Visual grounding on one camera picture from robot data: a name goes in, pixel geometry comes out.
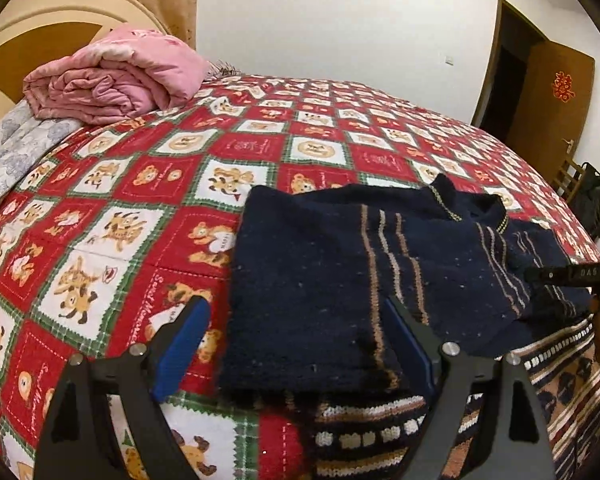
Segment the grey floral pillow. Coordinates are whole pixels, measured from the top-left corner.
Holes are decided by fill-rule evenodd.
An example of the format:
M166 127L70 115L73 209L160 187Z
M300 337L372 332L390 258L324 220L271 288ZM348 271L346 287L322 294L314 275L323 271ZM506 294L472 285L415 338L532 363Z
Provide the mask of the grey floral pillow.
M22 99L0 120L0 203L52 148L83 126L77 119L36 119Z

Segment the pink folded quilt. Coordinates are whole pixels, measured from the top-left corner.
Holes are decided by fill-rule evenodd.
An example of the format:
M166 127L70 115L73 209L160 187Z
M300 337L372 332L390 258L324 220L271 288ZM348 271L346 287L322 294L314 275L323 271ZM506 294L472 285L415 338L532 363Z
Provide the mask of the pink folded quilt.
M123 25L38 66L24 77L22 92L38 119L106 126L187 103L209 68L181 39Z

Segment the wooden chair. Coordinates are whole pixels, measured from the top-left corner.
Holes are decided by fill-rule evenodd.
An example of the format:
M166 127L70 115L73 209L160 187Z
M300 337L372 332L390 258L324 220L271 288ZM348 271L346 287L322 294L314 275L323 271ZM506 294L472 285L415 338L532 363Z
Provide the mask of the wooden chair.
M570 204L579 191L584 175L585 169L571 156L566 156L550 182L550 187L566 204Z

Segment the red double happiness decal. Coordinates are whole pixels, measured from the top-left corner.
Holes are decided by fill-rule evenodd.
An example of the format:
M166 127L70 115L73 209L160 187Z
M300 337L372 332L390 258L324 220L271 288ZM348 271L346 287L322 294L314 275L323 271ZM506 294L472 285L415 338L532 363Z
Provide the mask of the red double happiness decal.
M572 77L562 70L558 70L552 82L552 93L558 101L568 103L576 96L576 92L572 90Z

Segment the red checkered bear bedspread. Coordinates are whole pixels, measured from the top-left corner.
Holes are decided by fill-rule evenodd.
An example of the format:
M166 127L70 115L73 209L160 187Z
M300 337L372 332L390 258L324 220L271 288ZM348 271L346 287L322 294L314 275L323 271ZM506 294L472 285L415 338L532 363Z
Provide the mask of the red checkered bear bedspread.
M74 352L116 356L199 294L209 331L166 417L204 479L303 479L299 430L213 396L240 207L256 184L419 186L446 174L600 255L567 204L473 126L346 81L226 77L193 102L57 143L0 205L0 478L29 479Z

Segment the brown wooden door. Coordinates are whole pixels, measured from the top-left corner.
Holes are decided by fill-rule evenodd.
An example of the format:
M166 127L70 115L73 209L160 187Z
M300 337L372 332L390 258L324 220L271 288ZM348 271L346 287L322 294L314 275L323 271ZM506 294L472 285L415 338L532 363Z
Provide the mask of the brown wooden door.
M568 103L555 99L552 82L562 70L572 77L576 96ZM595 60L557 42L531 49L526 78L506 144L552 180L565 157L577 148L590 108Z

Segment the dark door frame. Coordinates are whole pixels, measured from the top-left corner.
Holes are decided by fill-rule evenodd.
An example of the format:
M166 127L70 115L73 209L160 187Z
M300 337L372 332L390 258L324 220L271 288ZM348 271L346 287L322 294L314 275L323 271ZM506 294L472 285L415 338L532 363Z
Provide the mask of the dark door frame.
M531 49L548 37L507 0L498 0L493 41L471 125L503 143L512 128Z

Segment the navy patterned knit sweater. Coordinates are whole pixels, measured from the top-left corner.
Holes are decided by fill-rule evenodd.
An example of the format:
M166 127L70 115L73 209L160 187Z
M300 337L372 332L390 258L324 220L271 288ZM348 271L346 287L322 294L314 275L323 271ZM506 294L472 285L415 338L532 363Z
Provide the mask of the navy patterned knit sweater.
M494 363L520 355L552 475L574 478L600 432L592 298L573 289L583 314L568 321L532 306L524 234L539 227L445 176L296 195L257 186L230 257L220 393L303 418L317 479L392 477L431 406L407 387L382 328L396 296L440 344Z

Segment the cream round wooden headboard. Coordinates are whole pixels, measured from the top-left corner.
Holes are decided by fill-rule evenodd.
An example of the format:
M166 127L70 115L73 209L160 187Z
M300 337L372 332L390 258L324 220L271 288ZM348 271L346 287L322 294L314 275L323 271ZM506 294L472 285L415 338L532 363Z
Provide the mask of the cream round wooden headboard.
M22 98L28 73L123 24L166 30L137 0L9 0L0 14L0 119Z

